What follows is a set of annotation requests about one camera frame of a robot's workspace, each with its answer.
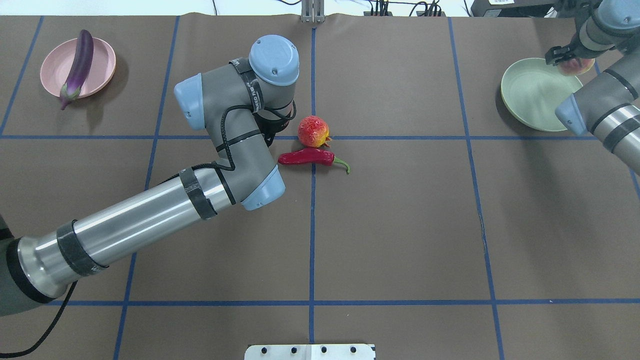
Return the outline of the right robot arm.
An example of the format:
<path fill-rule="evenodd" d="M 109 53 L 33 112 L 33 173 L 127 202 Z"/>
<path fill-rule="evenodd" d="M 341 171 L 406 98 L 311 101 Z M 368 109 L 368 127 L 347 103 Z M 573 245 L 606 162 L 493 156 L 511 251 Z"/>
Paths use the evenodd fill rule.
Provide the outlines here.
<path fill-rule="evenodd" d="M 574 19 L 569 44 L 551 47 L 546 64 L 583 63 L 612 50 L 622 57 L 572 93 L 555 109 L 560 122 L 577 136 L 594 135 L 627 167 L 640 171 L 640 3 L 637 0 L 558 0 L 560 18 Z"/>

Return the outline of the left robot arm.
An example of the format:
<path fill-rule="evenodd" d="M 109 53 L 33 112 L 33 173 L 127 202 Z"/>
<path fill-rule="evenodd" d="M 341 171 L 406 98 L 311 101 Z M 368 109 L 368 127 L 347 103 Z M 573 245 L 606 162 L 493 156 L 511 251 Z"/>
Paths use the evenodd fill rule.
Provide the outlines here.
<path fill-rule="evenodd" d="M 247 57 L 176 84 L 183 115 L 192 129 L 208 132 L 218 160 L 40 238 L 11 238 L 3 228 L 2 316 L 47 305 L 73 282 L 235 204 L 252 211 L 281 197 L 286 186 L 268 145 L 295 118 L 299 74 L 297 46 L 267 34 Z"/>

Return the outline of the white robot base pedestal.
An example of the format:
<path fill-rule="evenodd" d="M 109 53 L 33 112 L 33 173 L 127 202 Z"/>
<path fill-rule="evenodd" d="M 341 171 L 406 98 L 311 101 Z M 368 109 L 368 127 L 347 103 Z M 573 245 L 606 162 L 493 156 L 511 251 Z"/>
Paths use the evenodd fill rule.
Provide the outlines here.
<path fill-rule="evenodd" d="M 256 344 L 247 347 L 245 360 L 375 360 L 374 344 Z"/>

